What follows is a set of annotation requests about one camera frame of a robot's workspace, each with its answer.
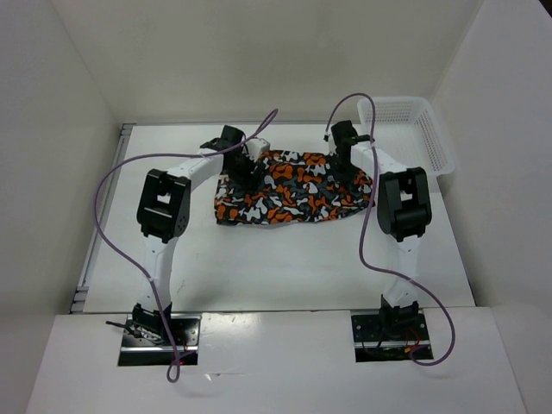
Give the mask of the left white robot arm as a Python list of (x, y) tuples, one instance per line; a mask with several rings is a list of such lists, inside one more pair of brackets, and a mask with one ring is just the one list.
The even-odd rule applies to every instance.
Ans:
[(176, 244), (191, 218), (192, 192), (220, 173), (251, 184), (256, 161), (269, 148), (268, 141), (246, 141), (240, 129), (226, 125), (190, 159), (168, 170), (147, 173), (137, 209), (147, 276), (132, 310), (132, 323), (152, 344), (168, 342), (173, 332), (170, 278)]

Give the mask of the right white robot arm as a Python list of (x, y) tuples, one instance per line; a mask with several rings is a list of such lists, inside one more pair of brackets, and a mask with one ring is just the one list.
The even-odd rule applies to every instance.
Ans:
[(381, 294), (379, 339), (397, 339), (410, 330), (419, 312), (411, 282), (419, 275), (419, 247), (432, 219), (427, 174), (374, 146), (372, 136), (359, 135), (350, 121), (334, 124), (324, 140), (335, 154), (332, 167), (341, 182), (350, 182), (354, 169), (373, 180), (377, 223), (394, 247), (392, 270), (401, 274)]

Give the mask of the orange camouflage shorts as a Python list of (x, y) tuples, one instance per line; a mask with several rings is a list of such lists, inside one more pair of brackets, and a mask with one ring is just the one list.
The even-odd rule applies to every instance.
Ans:
[(357, 167), (342, 180), (333, 154), (268, 150), (255, 163), (251, 184), (223, 172), (214, 196), (218, 225), (321, 223), (368, 206), (371, 177)]

